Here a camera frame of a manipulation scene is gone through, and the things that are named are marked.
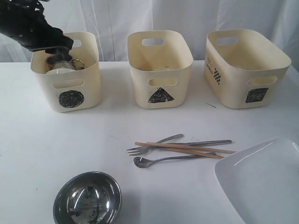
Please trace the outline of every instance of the white table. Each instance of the white table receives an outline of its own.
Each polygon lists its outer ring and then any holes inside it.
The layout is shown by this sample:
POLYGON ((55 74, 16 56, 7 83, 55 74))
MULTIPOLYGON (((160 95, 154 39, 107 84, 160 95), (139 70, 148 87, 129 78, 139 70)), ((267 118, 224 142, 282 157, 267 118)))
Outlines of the white table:
MULTIPOLYGON (((234 144, 219 148, 236 151, 277 136, 299 142, 299 74, 293 67, 271 104, 233 110, 213 94, 203 64, 194 63, 183 105, 145 110, 135 104, 128 63, 100 63, 102 102, 67 113, 50 109, 29 63, 0 64, 1 223, 53 224, 57 192, 87 171, 106 172, 119 183, 117 224, 243 223, 214 176, 216 159, 139 169, 125 151, 135 141, 177 133, 185 134, 183 141, 232 139, 234 144)), ((145 157, 177 154, 153 151, 145 157)))

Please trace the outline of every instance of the bin handle hole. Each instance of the bin handle hole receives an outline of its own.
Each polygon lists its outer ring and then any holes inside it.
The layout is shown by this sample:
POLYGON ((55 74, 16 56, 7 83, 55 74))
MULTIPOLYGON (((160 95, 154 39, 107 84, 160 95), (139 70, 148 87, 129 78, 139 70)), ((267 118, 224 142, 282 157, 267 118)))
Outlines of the bin handle hole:
POLYGON ((163 38, 147 38, 142 40, 143 46, 155 46, 155 45, 163 45, 164 39, 163 38))
POLYGON ((62 80, 59 82, 52 83, 52 86, 55 89, 62 89, 62 88, 70 88, 75 86, 82 86, 84 84, 84 80, 81 78, 74 78, 68 80, 62 80))
POLYGON ((216 40, 217 45, 235 44, 237 42, 238 38, 236 36, 223 37, 216 40))
POLYGON ((178 83, 177 78, 152 78, 149 80, 150 86, 168 86, 176 85, 178 83))
POLYGON ((256 77, 248 80, 247 85, 256 86, 256 85, 271 85, 274 84, 277 80, 276 76, 268 77, 256 77))
POLYGON ((82 42, 80 40, 74 40, 73 48, 79 48, 82 46, 82 42))

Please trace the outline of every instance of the spoon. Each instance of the spoon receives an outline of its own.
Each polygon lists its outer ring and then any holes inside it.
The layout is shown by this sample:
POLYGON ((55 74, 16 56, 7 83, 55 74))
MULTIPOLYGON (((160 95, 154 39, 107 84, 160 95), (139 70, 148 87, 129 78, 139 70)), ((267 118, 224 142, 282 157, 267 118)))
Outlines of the spoon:
POLYGON ((184 155, 184 156, 172 156, 172 157, 165 157, 162 159, 158 159, 158 160, 148 160, 145 158, 142 158, 140 156, 137 156, 133 159, 134 164, 138 167, 138 168, 147 168, 150 167, 151 165, 153 165, 156 162, 160 162, 160 161, 165 161, 165 160, 179 160, 179 159, 196 159, 196 158, 207 158, 206 156, 202 156, 202 155, 184 155))

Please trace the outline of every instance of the metal bowl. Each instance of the metal bowl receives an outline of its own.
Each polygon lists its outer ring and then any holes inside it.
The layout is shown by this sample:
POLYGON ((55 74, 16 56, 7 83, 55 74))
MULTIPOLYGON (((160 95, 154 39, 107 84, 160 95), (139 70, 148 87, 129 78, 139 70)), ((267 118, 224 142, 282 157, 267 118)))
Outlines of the metal bowl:
POLYGON ((121 190, 102 172, 87 172, 68 181, 53 206, 56 224, 110 224, 121 208, 121 190))

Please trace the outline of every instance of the black triangle label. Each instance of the black triangle label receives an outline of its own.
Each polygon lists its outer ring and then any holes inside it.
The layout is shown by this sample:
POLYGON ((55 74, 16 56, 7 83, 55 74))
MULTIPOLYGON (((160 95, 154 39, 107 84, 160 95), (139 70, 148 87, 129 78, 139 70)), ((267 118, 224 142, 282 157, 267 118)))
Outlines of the black triangle label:
POLYGON ((149 103, 165 103, 168 101, 173 101, 174 98, 169 95, 163 88, 159 88, 151 97, 149 98, 149 103))

